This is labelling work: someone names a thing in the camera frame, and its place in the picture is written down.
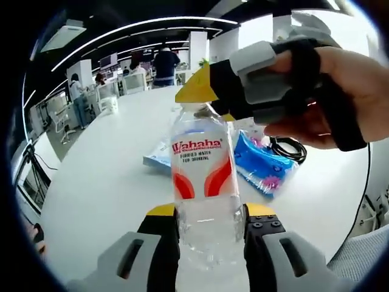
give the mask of bottle label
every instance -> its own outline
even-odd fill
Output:
[[[171,141],[171,174],[176,200],[231,195],[235,190],[227,133],[179,135]]]

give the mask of white table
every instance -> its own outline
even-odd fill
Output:
[[[147,211],[173,202],[171,179],[142,165],[168,131],[178,87],[119,98],[119,113],[98,116],[69,150],[47,192],[41,224],[47,263],[63,282],[96,269],[97,257]],[[329,261],[348,235],[367,178],[367,149],[342,153],[308,147],[308,158],[282,193],[266,201],[238,178],[243,201],[273,207]]]

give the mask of plastic water bottle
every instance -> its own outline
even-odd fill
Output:
[[[236,267],[246,270],[242,204],[228,125],[208,105],[184,105],[176,119],[171,171],[181,251],[178,292],[214,291],[226,283],[231,288]]]

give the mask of gray fabric chair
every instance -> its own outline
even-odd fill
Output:
[[[389,244],[389,225],[346,240],[328,268],[338,277],[359,282]]]

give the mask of person in white shirt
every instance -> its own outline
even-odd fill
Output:
[[[86,88],[83,88],[80,83],[78,74],[74,73],[72,75],[71,83],[69,85],[69,92],[71,95],[71,100],[73,102],[75,116],[82,130],[84,130],[85,127],[87,126],[86,118],[85,118],[84,99],[83,99],[84,96],[83,92],[85,89]]]
[[[146,70],[145,68],[142,68],[139,64],[139,60],[133,59],[131,61],[131,64],[129,66],[129,73],[131,74],[138,74],[138,73],[143,73],[146,75]]]

